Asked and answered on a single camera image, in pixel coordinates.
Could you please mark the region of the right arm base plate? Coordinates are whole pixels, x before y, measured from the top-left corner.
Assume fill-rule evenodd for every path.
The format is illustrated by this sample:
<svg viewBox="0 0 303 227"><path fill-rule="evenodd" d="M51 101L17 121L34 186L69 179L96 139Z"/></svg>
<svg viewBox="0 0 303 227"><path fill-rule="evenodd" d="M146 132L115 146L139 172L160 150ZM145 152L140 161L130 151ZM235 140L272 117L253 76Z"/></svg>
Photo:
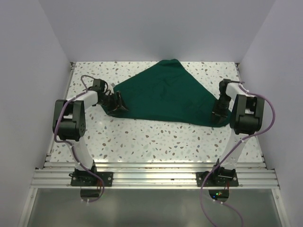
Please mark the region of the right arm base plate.
<svg viewBox="0 0 303 227"><path fill-rule="evenodd" d="M209 173L208 171L196 172L196 184L198 187L201 187L202 185L205 187L225 187L225 186L238 187L239 186L237 174L235 174L235 176L232 178L216 176L214 174L211 174L206 179L206 182L203 184L203 181L208 175L208 173Z"/></svg>

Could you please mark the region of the green surgical drape cloth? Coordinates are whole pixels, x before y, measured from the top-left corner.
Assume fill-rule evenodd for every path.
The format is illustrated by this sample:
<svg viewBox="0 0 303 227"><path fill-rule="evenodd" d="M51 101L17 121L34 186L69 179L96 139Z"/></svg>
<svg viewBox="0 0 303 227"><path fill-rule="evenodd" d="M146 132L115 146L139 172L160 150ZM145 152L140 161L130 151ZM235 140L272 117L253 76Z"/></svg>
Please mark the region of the green surgical drape cloth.
<svg viewBox="0 0 303 227"><path fill-rule="evenodd" d="M162 60L137 75L116 85L127 111L106 114L117 118L182 122L205 127L224 127L231 113L223 121L212 121L217 98L200 84L176 60Z"/></svg>

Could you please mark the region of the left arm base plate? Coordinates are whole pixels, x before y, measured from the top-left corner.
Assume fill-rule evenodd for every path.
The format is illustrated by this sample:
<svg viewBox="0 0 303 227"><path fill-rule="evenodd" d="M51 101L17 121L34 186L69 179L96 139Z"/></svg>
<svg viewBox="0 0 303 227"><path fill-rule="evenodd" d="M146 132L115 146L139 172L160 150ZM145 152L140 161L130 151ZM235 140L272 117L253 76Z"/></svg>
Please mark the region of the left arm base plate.
<svg viewBox="0 0 303 227"><path fill-rule="evenodd" d="M113 181L113 172L97 172L96 175L103 180L103 186L111 187ZM82 171L82 174L77 174L75 172L70 173L71 186L78 187L89 187L89 186L100 186L100 181L95 176Z"/></svg>

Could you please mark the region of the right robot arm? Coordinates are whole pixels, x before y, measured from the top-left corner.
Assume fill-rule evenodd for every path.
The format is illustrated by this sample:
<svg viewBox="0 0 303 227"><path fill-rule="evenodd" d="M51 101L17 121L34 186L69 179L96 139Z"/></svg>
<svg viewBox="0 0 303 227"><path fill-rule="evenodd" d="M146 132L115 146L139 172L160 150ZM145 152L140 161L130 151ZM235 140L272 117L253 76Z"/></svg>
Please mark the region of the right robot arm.
<svg viewBox="0 0 303 227"><path fill-rule="evenodd" d="M218 125L229 119L231 135L223 154L218 158L211 180L223 185L235 177L237 162L245 147L248 136L261 129L265 100L250 95L240 82L223 79L219 83L219 99L215 101L211 122Z"/></svg>

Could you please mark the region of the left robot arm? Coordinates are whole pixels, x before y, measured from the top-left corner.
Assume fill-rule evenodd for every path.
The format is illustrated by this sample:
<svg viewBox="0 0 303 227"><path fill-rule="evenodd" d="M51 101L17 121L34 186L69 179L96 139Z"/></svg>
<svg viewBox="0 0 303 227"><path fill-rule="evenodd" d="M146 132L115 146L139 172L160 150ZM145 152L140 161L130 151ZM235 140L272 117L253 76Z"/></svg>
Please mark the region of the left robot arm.
<svg viewBox="0 0 303 227"><path fill-rule="evenodd" d="M69 145L75 173L83 172L81 179L89 186L97 183L98 173L84 138L85 111L97 105L105 108L109 115L128 110L120 91L115 91L104 80L94 78L92 86L84 84L84 90L75 97L56 100L53 113L54 141Z"/></svg>

